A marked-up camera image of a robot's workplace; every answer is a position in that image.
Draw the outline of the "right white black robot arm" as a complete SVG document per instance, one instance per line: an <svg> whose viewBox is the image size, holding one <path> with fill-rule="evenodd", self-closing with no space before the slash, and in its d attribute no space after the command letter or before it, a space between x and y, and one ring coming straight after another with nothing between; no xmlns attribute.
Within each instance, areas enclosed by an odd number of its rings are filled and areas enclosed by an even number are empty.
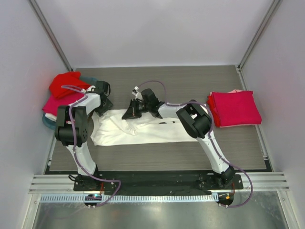
<svg viewBox="0 0 305 229"><path fill-rule="evenodd" d="M139 87L132 90L134 99L126 112L123 120L141 118L143 113L150 113L159 119L177 118L187 134L196 139L206 153L212 166L215 183L219 188L231 185L235 176L234 167L226 160L213 132L212 115L208 114L205 105L191 100L184 104L171 104L159 101L152 89L139 91Z"/></svg>

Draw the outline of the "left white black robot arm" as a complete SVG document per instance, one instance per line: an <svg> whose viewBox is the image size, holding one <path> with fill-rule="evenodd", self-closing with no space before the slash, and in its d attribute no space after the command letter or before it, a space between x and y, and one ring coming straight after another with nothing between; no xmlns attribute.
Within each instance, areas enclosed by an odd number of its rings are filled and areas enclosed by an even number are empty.
<svg viewBox="0 0 305 229"><path fill-rule="evenodd" d="M77 165L78 176L86 177L85 186L89 190L95 191L101 186L101 179L87 144L88 118L93 113L102 116L113 107L112 102L108 99L111 87L105 81L97 81L88 90L74 85L62 85L61 87L80 93L82 97L69 105L58 107L55 137L71 153Z"/></svg>

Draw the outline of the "white printed t shirt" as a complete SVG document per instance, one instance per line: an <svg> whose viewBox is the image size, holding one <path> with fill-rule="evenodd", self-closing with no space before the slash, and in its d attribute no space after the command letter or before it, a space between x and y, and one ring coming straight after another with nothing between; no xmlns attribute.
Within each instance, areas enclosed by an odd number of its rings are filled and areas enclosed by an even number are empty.
<svg viewBox="0 0 305 229"><path fill-rule="evenodd" d="M141 118L123 120L125 110L109 110L92 115L91 139L96 146L137 145L152 143L195 142L177 118L154 118L144 113Z"/></svg>

